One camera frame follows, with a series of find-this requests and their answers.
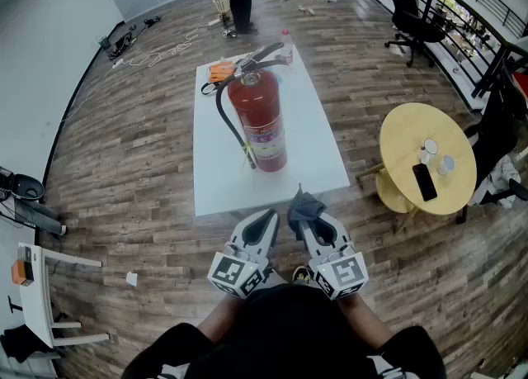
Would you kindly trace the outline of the white mug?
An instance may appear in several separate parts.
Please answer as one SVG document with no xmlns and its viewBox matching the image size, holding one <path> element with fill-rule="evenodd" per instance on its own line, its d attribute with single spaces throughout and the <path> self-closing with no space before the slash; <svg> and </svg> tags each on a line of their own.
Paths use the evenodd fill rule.
<svg viewBox="0 0 528 379">
<path fill-rule="evenodd" d="M 418 159 L 420 163 L 428 164 L 438 153 L 437 143 L 431 139 L 427 138 L 423 141 L 419 153 Z"/>
</svg>

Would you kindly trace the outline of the black bag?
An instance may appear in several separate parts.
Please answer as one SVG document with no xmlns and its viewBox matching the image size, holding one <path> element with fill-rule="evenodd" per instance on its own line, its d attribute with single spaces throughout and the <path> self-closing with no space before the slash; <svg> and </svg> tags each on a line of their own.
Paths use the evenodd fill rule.
<svg viewBox="0 0 528 379">
<path fill-rule="evenodd" d="M 52 353 L 54 350 L 36 336 L 26 325 L 6 329 L 0 334 L 0 344 L 9 358 L 23 363 L 34 353 Z"/>
</svg>

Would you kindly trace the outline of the person's left forearm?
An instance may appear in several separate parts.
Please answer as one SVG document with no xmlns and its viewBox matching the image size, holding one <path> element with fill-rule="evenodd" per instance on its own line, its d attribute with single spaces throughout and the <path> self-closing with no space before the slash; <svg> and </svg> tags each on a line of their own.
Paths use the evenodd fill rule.
<svg viewBox="0 0 528 379">
<path fill-rule="evenodd" d="M 198 324 L 197 329 L 211 342 L 220 341 L 233 326 L 244 300 L 226 294 L 218 305 Z"/>
</svg>

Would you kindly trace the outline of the dark grey cloth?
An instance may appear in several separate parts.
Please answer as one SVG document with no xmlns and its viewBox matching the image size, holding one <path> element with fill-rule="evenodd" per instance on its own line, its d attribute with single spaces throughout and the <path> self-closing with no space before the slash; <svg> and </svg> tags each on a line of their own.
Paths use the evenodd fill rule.
<svg viewBox="0 0 528 379">
<path fill-rule="evenodd" d="M 295 238 L 302 241 L 301 221 L 314 221 L 327 209 L 327 206 L 309 192 L 304 192 L 301 183 L 287 211 L 287 222 L 295 233 Z"/>
</svg>

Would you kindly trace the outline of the white side table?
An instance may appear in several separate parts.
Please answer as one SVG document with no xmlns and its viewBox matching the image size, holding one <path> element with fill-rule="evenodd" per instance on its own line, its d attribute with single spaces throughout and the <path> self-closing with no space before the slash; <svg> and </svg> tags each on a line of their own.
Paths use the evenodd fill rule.
<svg viewBox="0 0 528 379">
<path fill-rule="evenodd" d="M 109 341 L 110 335 L 107 333 L 72 338 L 54 337 L 54 329 L 80 329 L 82 324 L 80 322 L 54 321 L 50 299 L 49 269 L 46 265 L 47 259 L 94 268 L 101 268 L 102 262 L 43 249 L 34 244 L 19 243 L 18 247 L 22 245 L 31 247 L 31 265 L 34 275 L 34 281 L 29 286 L 20 286 L 21 307 L 23 308 L 25 325 L 51 348 Z"/>
</svg>

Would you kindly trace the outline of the orange box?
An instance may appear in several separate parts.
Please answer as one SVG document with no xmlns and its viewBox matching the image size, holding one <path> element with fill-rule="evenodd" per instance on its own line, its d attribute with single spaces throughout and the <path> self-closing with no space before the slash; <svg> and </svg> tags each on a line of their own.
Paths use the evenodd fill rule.
<svg viewBox="0 0 528 379">
<path fill-rule="evenodd" d="M 17 260 L 11 268 L 12 282 L 27 287 L 34 281 L 31 262 Z"/>
</svg>

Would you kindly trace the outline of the person's right forearm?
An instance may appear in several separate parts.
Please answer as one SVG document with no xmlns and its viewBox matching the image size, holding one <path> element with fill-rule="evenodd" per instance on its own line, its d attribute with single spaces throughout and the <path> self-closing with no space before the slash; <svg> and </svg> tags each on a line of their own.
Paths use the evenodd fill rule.
<svg viewBox="0 0 528 379">
<path fill-rule="evenodd" d="M 358 293 L 345 296 L 337 303 L 354 333 L 372 348 L 381 348 L 394 336 Z"/>
</svg>

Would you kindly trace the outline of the red fire extinguisher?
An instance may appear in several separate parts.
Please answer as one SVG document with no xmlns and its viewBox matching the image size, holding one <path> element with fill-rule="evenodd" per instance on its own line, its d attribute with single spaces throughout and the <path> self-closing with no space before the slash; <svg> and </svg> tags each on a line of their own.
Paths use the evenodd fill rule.
<svg viewBox="0 0 528 379">
<path fill-rule="evenodd" d="M 217 111 L 245 160 L 250 168 L 265 173 L 278 172 L 287 162 L 279 83 L 270 68 L 288 62 L 267 59 L 283 47 L 277 42 L 240 59 L 234 64 L 234 72 L 216 89 Z"/>
</svg>

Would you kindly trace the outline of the clear plastic bottle red cap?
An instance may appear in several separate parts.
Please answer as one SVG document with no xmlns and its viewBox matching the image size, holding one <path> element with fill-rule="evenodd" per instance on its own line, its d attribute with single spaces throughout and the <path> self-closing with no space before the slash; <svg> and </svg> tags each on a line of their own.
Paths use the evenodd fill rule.
<svg viewBox="0 0 528 379">
<path fill-rule="evenodd" d="M 283 46 L 280 49 L 280 59 L 287 64 L 293 62 L 293 41 L 290 32 L 287 29 L 281 31 L 281 42 Z"/>
</svg>

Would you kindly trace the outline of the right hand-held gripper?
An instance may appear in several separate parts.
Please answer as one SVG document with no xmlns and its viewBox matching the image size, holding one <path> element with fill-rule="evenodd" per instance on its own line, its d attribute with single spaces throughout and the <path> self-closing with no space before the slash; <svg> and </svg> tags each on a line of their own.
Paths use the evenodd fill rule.
<svg viewBox="0 0 528 379">
<path fill-rule="evenodd" d="M 300 240 L 304 242 L 311 260 L 309 268 L 314 282 L 330 300 L 338 300 L 359 291 L 369 280 L 362 252 L 356 252 L 344 225 L 336 218 L 321 214 L 317 231 L 313 222 L 299 223 Z M 342 246 L 337 252 L 324 255 L 323 246 Z"/>
</svg>

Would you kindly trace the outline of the aluminium ladder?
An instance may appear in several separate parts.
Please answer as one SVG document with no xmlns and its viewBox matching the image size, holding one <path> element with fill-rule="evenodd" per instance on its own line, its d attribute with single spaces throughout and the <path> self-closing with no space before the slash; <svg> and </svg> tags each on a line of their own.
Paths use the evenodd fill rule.
<svg viewBox="0 0 528 379">
<path fill-rule="evenodd" d="M 59 359 L 58 353 L 36 353 L 19 363 L 0 352 L 0 379 L 58 379 L 53 361 Z"/>
</svg>

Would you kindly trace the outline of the black metal railing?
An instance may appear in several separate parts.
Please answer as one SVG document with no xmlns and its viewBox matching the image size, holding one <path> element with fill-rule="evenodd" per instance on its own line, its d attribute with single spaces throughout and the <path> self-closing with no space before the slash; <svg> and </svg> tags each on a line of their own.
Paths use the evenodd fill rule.
<svg viewBox="0 0 528 379">
<path fill-rule="evenodd" d="M 392 0 L 375 0 L 389 12 L 392 33 L 384 43 L 396 40 Z M 528 50 L 509 40 L 483 14 L 465 0 L 416 0 L 419 14 L 445 32 L 439 43 L 426 43 L 435 65 L 444 70 L 463 99 L 474 110 L 484 107 L 492 84 L 505 69 L 528 75 Z M 408 47 L 391 45 L 407 55 Z"/>
</svg>

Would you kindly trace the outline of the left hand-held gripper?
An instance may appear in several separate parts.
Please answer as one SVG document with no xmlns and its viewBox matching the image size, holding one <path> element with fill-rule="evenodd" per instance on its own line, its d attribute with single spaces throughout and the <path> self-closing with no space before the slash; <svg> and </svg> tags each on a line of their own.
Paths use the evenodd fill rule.
<svg viewBox="0 0 528 379">
<path fill-rule="evenodd" d="M 255 212 L 241 220 L 230 242 L 217 252 L 207 279 L 219 290 L 248 297 L 263 287 L 270 275 L 268 253 L 275 245 L 280 217 L 275 209 Z"/>
</svg>

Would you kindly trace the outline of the black smartphone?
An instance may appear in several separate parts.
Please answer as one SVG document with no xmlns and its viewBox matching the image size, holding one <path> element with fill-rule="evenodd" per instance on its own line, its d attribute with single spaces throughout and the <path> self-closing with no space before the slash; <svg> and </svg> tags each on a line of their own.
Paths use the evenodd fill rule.
<svg viewBox="0 0 528 379">
<path fill-rule="evenodd" d="M 431 201 L 437 198 L 436 188 L 428 167 L 424 163 L 418 163 L 412 167 L 412 170 L 423 201 Z"/>
</svg>

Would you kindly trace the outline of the round yellow table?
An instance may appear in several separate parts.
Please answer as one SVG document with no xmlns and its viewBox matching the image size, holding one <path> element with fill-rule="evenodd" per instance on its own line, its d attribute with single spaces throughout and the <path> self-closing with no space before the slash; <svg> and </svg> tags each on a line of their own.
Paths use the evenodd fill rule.
<svg viewBox="0 0 528 379">
<path fill-rule="evenodd" d="M 428 163 L 437 198 L 423 201 L 412 167 L 420 163 L 419 149 L 427 138 L 438 145 Z M 384 119 L 379 133 L 381 163 L 356 177 L 375 175 L 380 200 L 392 211 L 410 216 L 418 211 L 436 216 L 451 215 L 472 197 L 477 169 L 472 147 L 463 130 L 443 111 L 418 102 L 395 107 Z M 440 175 L 437 166 L 449 155 L 455 170 Z"/>
</svg>

